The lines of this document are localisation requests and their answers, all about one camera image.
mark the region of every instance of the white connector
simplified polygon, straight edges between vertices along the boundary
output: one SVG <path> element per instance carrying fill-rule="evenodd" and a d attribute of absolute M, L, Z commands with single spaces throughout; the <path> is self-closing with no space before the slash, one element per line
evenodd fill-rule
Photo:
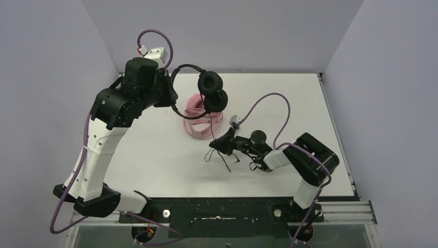
<path fill-rule="evenodd" d="M 143 57 L 154 60 L 155 62 L 158 63 L 158 68 L 162 68 L 162 67 L 164 67 L 164 64 L 165 64 L 166 59 L 167 59 L 167 51 L 163 47 L 153 48 L 149 52 L 147 52 L 145 55 L 143 55 Z"/>
<path fill-rule="evenodd" d="M 144 45 L 137 48 L 137 51 L 141 56 L 145 56 L 148 53 L 148 49 Z"/>

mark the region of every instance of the glass panel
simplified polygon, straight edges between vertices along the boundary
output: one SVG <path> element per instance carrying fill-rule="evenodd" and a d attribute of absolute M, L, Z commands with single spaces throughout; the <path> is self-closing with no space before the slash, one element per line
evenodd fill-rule
<path fill-rule="evenodd" d="M 310 244 L 314 248 L 370 248 L 364 225 L 316 225 L 314 237 Z M 150 243 L 168 241 L 167 230 L 159 229 Z M 253 238 L 187 238 L 169 244 L 169 248 L 207 247 L 230 248 L 241 247 L 289 247 L 291 239 L 274 239 L 267 236 Z M 79 228 L 76 248 L 132 248 L 131 227 L 127 226 L 82 226 Z"/>

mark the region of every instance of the white table surface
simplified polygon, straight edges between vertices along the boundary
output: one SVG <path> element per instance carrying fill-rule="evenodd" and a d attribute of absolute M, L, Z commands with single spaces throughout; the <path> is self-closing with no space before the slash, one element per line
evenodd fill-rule
<path fill-rule="evenodd" d="M 351 196 L 347 169 L 341 155 L 335 130 L 325 104 L 316 74 L 221 74 L 229 102 L 224 121 L 217 136 L 229 128 L 229 118 L 243 118 L 261 96 L 270 92 L 284 94 L 291 104 L 288 125 L 277 141 L 293 142 L 308 132 L 340 158 L 322 196 Z M 175 90 L 179 95 L 178 109 L 183 112 L 187 100 L 197 90 L 197 74 L 179 74 Z M 262 130 L 272 141 L 284 123 L 287 106 L 278 96 L 264 99 L 241 126 L 239 136 L 249 137 Z M 250 159 L 236 152 L 224 156 L 231 173 L 214 153 L 210 162 L 204 161 L 210 141 L 191 138 L 182 125 L 182 118 L 171 108 L 149 108 L 135 120 L 121 140 L 105 176 L 110 187 L 139 190 L 149 197 L 277 197 L 293 196 L 301 178 L 293 166 L 273 172 L 250 171 Z"/>

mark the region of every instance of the screw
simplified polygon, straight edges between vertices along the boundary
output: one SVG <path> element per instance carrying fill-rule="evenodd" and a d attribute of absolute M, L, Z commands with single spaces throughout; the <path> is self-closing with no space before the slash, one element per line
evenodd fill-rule
<path fill-rule="evenodd" d="M 275 210 L 274 210 L 274 216 L 275 216 L 275 217 L 281 217 L 281 210 L 279 210 L 279 209 L 275 209 Z"/>
<path fill-rule="evenodd" d="M 169 218 L 169 216 L 170 216 L 170 211 L 167 210 L 167 209 L 164 210 L 164 211 L 163 211 L 163 217 L 164 217 L 164 218 Z"/>

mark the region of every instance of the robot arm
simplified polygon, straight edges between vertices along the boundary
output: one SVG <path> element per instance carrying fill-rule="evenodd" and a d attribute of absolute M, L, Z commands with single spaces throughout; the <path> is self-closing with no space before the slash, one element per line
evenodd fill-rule
<path fill-rule="evenodd" d="M 327 178 L 327 174 L 321 166 L 293 146 L 289 145 L 282 150 L 273 150 L 266 144 L 266 134 L 260 130 L 252 132 L 250 138 L 235 136 L 239 127 L 236 122 L 230 122 L 230 124 L 232 127 L 228 132 L 212 141 L 210 147 L 226 155 L 231 155 L 233 150 L 240 151 L 249 156 L 253 161 L 252 163 L 257 164 L 257 168 L 264 172 L 271 172 L 290 164 L 293 165 L 302 178 L 293 201 L 302 209 L 310 207 Z M 316 157 L 330 174 L 339 165 L 338 156 L 309 133 L 302 134 L 293 145 Z"/>
<path fill-rule="evenodd" d="M 168 72 L 159 69 L 163 64 L 163 48 L 153 49 L 144 58 L 126 63 L 125 74 L 109 88 L 97 94 L 90 111 L 87 155 L 66 202 L 84 216 L 106 217 L 113 211 L 140 213 L 146 198 L 135 192 L 111 189 L 103 180 L 121 138 L 134 119 L 151 107 L 175 105 L 178 95 L 173 89 Z M 55 186 L 53 193 L 61 198 L 81 162 L 82 152 L 70 177 Z"/>

